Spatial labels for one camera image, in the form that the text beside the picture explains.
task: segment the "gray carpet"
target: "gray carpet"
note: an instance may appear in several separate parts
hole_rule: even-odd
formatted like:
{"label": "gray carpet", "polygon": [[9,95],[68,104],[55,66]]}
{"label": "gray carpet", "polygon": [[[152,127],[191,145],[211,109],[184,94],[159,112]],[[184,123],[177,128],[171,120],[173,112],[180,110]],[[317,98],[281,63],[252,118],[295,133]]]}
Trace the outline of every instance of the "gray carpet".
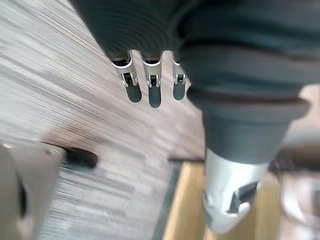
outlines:
{"label": "gray carpet", "polygon": [[159,240],[179,165],[199,158],[201,113],[172,95],[172,56],[163,55],[162,104],[124,86],[65,0],[0,1],[0,138],[20,137],[84,148],[93,171],[63,168],[41,240]]}

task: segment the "robotic hand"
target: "robotic hand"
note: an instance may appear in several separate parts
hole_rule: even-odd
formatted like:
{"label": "robotic hand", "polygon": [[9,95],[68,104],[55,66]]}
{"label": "robotic hand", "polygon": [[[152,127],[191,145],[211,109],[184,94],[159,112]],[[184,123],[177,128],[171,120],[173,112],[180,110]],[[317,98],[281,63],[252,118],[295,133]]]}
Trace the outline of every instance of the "robotic hand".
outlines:
{"label": "robotic hand", "polygon": [[161,52],[174,52],[177,100],[203,112],[206,222],[231,230],[250,210],[290,122],[320,82],[320,8],[314,1],[71,0],[113,62],[129,99],[141,91],[130,50],[141,52],[149,103],[161,103]]}

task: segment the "striped carpet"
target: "striped carpet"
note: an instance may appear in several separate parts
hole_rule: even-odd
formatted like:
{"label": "striped carpet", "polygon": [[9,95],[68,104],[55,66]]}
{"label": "striped carpet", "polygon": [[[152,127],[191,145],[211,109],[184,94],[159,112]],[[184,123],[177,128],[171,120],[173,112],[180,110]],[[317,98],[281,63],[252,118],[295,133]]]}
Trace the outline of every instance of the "striped carpet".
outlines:
{"label": "striped carpet", "polygon": [[162,104],[129,102],[116,71],[66,0],[0,1],[0,139],[95,152],[93,170],[64,167],[40,240],[160,240],[180,166],[199,158],[201,113],[173,98],[163,55]]}

